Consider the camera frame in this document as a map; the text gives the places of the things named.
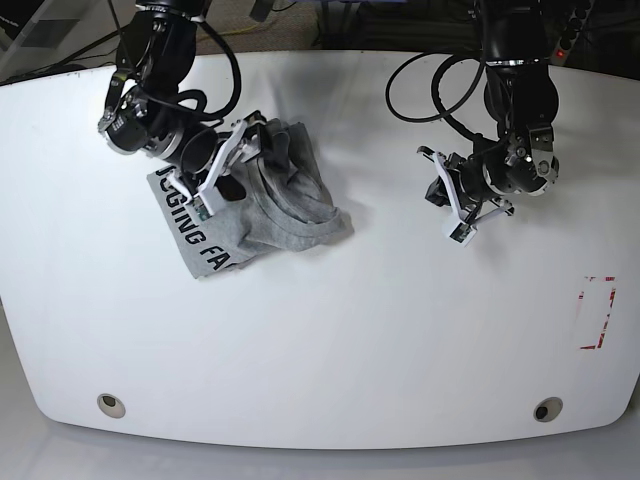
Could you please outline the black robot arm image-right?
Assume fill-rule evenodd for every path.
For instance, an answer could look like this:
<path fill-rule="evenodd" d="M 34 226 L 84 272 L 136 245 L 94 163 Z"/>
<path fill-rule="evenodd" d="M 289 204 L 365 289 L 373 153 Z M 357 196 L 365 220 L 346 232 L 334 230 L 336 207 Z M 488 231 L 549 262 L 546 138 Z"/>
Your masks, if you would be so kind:
<path fill-rule="evenodd" d="M 484 105 L 496 123 L 496 140 L 471 132 L 453 116 L 446 123 L 473 144 L 468 157 L 445 161 L 461 207 L 477 212 L 511 194 L 543 194 L 559 175 L 552 123 L 558 91 L 548 68 L 549 48 L 537 1 L 474 4 L 486 75 Z"/>

